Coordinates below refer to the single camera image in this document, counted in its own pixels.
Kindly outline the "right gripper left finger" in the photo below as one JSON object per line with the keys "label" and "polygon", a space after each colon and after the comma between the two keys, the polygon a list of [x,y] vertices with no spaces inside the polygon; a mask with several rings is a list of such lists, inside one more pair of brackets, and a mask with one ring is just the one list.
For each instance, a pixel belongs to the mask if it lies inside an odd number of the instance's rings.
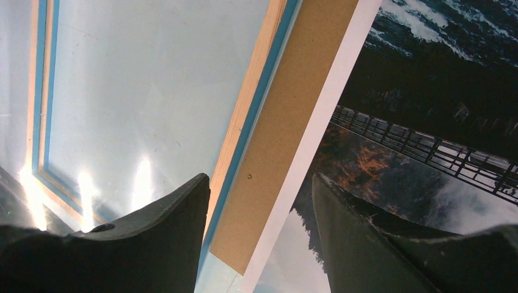
{"label": "right gripper left finger", "polygon": [[210,199],[200,173],[87,233],[1,227],[2,292],[193,292]]}

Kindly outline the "brown fibreboard backing board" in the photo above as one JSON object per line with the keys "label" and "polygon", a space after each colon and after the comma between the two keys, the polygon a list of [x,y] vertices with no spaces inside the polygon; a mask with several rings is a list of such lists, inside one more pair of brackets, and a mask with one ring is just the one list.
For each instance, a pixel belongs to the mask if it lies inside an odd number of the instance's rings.
{"label": "brown fibreboard backing board", "polygon": [[356,1],[296,5],[210,243],[210,253],[240,275],[279,196],[356,6]]}

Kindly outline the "landscape photo print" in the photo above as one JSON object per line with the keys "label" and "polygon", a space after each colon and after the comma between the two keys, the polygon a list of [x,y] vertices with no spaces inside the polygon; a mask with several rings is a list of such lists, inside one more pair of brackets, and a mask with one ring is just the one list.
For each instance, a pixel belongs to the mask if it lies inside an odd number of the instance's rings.
{"label": "landscape photo print", "polygon": [[368,1],[354,64],[293,159],[241,292],[329,292],[313,177],[456,234],[517,223],[517,2]]}

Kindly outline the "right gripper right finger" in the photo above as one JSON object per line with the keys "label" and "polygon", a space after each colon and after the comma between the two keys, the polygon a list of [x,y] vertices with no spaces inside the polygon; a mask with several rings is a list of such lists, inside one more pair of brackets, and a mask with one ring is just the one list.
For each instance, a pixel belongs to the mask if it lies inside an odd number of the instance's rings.
{"label": "right gripper right finger", "polygon": [[332,292],[516,292],[517,225],[470,234],[398,217],[321,173],[312,197]]}

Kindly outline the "light wooden picture frame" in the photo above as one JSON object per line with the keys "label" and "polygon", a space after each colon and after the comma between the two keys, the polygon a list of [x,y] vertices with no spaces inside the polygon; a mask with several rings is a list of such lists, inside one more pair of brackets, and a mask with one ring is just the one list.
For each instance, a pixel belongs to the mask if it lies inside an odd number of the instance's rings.
{"label": "light wooden picture frame", "polygon": [[[290,34],[299,1],[266,1],[264,17],[247,70],[243,74],[232,115],[225,123],[219,154],[210,180],[212,196],[202,244],[205,260],[213,240],[224,203],[246,151],[255,119],[260,113],[270,79]],[[55,134],[56,63],[64,37],[65,9],[61,1],[32,1],[29,96],[27,101],[28,178],[41,193],[42,205],[60,217],[70,228],[91,228],[115,218],[115,208],[96,195],[83,197],[78,180],[51,170],[51,145]]]}

